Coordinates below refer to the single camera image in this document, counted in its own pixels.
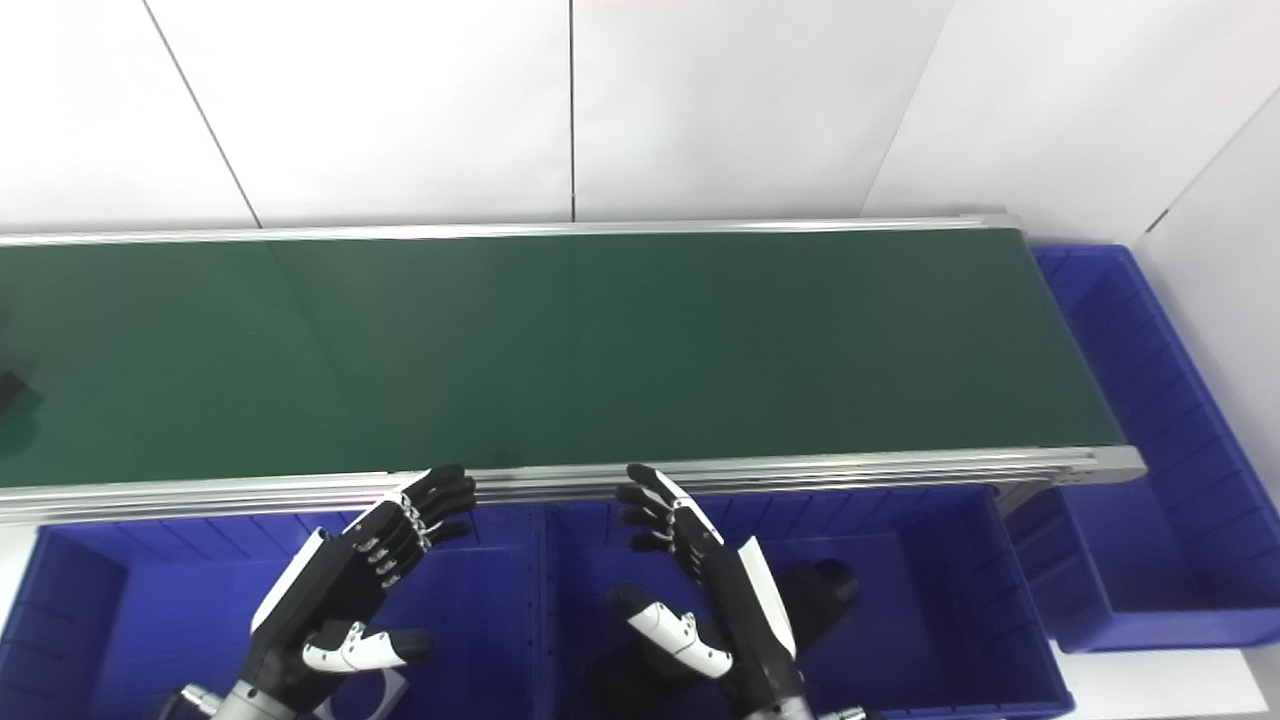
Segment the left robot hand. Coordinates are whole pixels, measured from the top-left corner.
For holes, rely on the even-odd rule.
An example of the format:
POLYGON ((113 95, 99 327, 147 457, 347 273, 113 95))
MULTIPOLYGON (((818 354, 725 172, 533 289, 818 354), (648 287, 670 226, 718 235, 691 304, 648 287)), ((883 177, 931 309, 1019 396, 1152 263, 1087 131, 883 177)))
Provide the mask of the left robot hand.
POLYGON ((433 650, 419 628, 374 619, 434 547, 466 537, 476 482, 433 468, 366 507, 343 532, 317 528, 256 609, 250 647, 219 719, 297 719, 355 674, 403 667, 433 650))

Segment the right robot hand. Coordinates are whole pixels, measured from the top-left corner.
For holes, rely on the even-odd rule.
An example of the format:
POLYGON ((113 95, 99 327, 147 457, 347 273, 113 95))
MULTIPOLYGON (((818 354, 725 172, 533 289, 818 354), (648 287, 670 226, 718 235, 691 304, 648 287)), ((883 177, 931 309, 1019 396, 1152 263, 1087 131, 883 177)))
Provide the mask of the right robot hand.
POLYGON ((640 462, 617 486, 621 520, 639 527, 635 552, 668 553, 712 612, 701 623, 632 582, 607 596, 637 639, 607 656, 598 682, 609 710, 645 717, 714 682, 735 719, 810 719, 795 638, 780 588, 756 539, 726 544, 699 502, 663 471, 640 462))

